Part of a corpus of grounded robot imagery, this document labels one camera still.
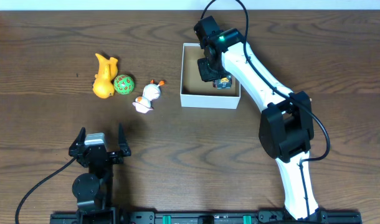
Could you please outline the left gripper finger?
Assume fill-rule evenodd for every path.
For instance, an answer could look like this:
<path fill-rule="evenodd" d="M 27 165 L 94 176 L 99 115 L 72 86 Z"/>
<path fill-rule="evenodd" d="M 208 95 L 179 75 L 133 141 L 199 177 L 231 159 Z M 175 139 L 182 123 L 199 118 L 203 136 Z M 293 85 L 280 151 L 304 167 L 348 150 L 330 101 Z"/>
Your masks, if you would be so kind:
<path fill-rule="evenodd" d="M 127 145 L 124 129 L 121 123 L 118 125 L 118 145 L 121 151 L 128 150 L 128 145 Z"/>
<path fill-rule="evenodd" d="M 82 127 L 78 136 L 75 138 L 74 142 L 72 143 L 72 150 L 77 150 L 80 147 L 84 145 L 84 141 L 86 138 L 86 129 L 85 127 Z"/>

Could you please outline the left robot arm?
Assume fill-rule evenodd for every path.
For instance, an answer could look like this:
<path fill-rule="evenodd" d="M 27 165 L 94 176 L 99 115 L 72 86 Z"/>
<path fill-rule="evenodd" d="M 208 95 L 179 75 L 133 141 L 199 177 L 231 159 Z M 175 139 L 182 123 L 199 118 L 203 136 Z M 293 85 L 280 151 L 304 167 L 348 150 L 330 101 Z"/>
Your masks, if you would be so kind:
<path fill-rule="evenodd" d="M 72 184 L 77 223 L 128 223 L 125 212 L 112 204 L 113 166 L 131 155 L 122 125 L 118 126 L 118 146 L 119 150 L 108 152 L 103 133 L 86 134 L 82 128 L 69 147 L 69 156 L 88 169 Z"/>

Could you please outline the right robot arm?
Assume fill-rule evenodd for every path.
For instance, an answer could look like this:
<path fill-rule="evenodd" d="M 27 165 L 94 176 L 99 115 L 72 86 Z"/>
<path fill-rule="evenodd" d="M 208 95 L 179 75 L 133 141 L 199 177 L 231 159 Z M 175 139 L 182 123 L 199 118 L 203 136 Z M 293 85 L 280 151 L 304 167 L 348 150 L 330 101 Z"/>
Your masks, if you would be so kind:
<path fill-rule="evenodd" d="M 281 84 L 237 29 L 194 31 L 205 55 L 197 61 L 202 81 L 223 88 L 234 77 L 252 97 L 261 112 L 260 143 L 280 171 L 285 208 L 294 219 L 307 219 L 318 209 L 308 170 L 316 121 L 309 96 Z"/>

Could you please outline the white pink chicken toy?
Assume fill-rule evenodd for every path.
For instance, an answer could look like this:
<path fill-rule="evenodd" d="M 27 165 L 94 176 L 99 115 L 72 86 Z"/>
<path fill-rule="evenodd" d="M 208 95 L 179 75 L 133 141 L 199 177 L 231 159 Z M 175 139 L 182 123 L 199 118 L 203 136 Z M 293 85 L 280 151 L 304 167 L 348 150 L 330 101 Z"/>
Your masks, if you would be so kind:
<path fill-rule="evenodd" d="M 153 107 L 151 105 L 151 102 L 161 96 L 160 87 L 164 84 L 164 80 L 161 80 L 157 84 L 154 82 L 154 80 L 150 81 L 150 84 L 144 87 L 143 94 L 141 96 L 138 96 L 135 101 L 132 102 L 135 110 L 143 114 L 152 111 Z"/>

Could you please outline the orange rubber dinosaur toy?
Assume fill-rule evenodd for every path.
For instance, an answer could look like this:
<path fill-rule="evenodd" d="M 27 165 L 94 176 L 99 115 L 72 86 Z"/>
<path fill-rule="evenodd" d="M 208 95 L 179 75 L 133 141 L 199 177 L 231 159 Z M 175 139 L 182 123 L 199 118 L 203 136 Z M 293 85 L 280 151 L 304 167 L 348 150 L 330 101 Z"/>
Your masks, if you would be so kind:
<path fill-rule="evenodd" d="M 115 92 L 112 81 L 118 73 L 118 59 L 114 57 L 107 59 L 98 53 L 95 56 L 98 59 L 99 67 L 98 73 L 95 74 L 92 90 L 99 98 L 105 99 L 113 96 Z"/>

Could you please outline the red grey toy car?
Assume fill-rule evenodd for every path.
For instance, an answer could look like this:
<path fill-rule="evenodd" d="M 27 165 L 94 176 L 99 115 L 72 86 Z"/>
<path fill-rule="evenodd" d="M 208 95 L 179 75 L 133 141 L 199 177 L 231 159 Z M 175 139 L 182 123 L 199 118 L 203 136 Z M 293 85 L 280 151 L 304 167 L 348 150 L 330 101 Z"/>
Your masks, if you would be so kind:
<path fill-rule="evenodd" d="M 214 80 L 212 82 L 213 84 L 213 87 L 214 88 L 217 88 L 217 89 L 230 89 L 231 86 L 232 86 L 232 77 L 231 75 L 227 75 L 226 77 L 224 78 L 220 78 L 220 79 L 217 79 L 217 80 Z"/>

